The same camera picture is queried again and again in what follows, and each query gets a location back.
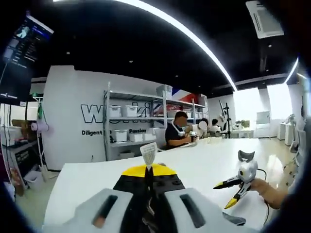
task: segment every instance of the white device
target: white device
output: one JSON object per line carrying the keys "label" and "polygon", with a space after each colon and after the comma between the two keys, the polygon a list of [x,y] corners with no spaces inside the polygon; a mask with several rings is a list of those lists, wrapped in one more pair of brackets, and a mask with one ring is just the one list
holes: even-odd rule
{"label": "white device", "polygon": [[172,122],[172,125],[173,125],[174,129],[178,132],[178,136],[183,137],[183,136],[186,135],[186,132],[185,132],[185,131],[179,131],[179,130],[177,129],[177,127],[174,125],[174,122]]}

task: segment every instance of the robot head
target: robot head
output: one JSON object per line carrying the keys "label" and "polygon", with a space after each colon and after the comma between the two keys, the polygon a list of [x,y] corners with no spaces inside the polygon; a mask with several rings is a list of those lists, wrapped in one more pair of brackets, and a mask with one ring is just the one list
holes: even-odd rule
{"label": "robot head", "polygon": [[258,164],[254,160],[250,161],[249,163],[242,162],[240,165],[239,172],[238,172],[238,177],[244,183],[249,183],[255,178],[257,168],[258,168]]}

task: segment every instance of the white wall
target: white wall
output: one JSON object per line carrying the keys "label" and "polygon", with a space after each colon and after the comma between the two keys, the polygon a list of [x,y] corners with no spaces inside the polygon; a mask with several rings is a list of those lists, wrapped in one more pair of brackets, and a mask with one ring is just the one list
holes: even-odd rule
{"label": "white wall", "polygon": [[156,88],[161,85],[121,75],[76,71],[73,66],[51,67],[43,97],[43,108],[50,126],[50,130],[43,134],[49,169],[60,170],[64,163],[91,162],[92,155],[93,162],[105,160],[103,135],[86,136],[81,133],[82,130],[103,130],[103,124],[85,123],[81,104],[100,107],[109,81],[111,90],[151,95],[155,95]]}
{"label": "white wall", "polygon": [[[291,96],[293,113],[296,116],[296,120],[300,120],[301,119],[301,105],[302,105],[303,89],[298,84],[289,85],[288,88],[289,88],[289,92],[290,92],[290,96]],[[258,112],[271,111],[270,98],[269,98],[268,90],[267,89],[260,89],[259,90],[259,96],[260,96],[261,106],[258,107]],[[209,120],[211,121],[212,119],[219,116],[219,114],[221,113],[218,100],[221,100],[223,105],[225,105],[226,102],[228,103],[230,118],[232,119],[233,122],[235,122],[236,117],[235,117],[233,95],[221,96],[221,97],[211,98],[211,99],[207,100],[208,101]],[[273,137],[273,136],[277,135],[279,124],[283,120],[285,120],[285,119],[271,120],[270,136]]]}

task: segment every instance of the yellow robot part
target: yellow robot part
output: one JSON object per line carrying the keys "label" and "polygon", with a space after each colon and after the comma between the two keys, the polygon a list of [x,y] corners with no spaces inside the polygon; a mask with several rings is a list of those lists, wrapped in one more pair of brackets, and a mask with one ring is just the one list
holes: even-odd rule
{"label": "yellow robot part", "polygon": [[[176,172],[167,166],[152,164],[154,176],[176,175]],[[145,177],[146,165],[134,166],[122,173],[123,176]]]}

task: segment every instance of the shelving unit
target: shelving unit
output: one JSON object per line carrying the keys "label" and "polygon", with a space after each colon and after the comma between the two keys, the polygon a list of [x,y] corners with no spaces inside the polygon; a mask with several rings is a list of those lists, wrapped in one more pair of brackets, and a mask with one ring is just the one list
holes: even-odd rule
{"label": "shelving unit", "polygon": [[[150,103],[150,116],[148,117],[109,117],[109,105],[110,99],[116,100],[133,100],[133,101],[144,101]],[[163,104],[163,116],[154,116],[154,103],[162,103]],[[171,105],[179,105],[182,107],[192,108],[192,111],[195,113],[196,108],[205,108],[205,106],[199,105],[194,103],[194,99],[192,99],[192,103],[183,102],[179,100],[168,100],[166,98],[166,93],[163,92],[163,97],[161,96],[154,96],[154,95],[145,95],[145,94],[138,94],[138,93],[130,93],[130,92],[120,92],[120,91],[111,91],[110,90],[110,83],[108,84],[108,89],[104,91],[104,107],[103,107],[103,128],[104,128],[104,145],[105,145],[105,154],[106,160],[111,160],[111,148],[116,147],[125,147],[125,146],[134,146],[134,145],[143,145],[148,144],[152,141],[143,141],[143,142],[118,142],[118,143],[111,143],[110,142],[110,121],[113,120],[126,120],[126,121],[137,121],[137,120],[148,120],[152,122],[154,121],[163,121],[164,127],[167,127],[168,120],[174,120],[173,117],[167,117],[167,104]],[[195,123],[196,118],[188,118],[188,120],[193,120]]]}

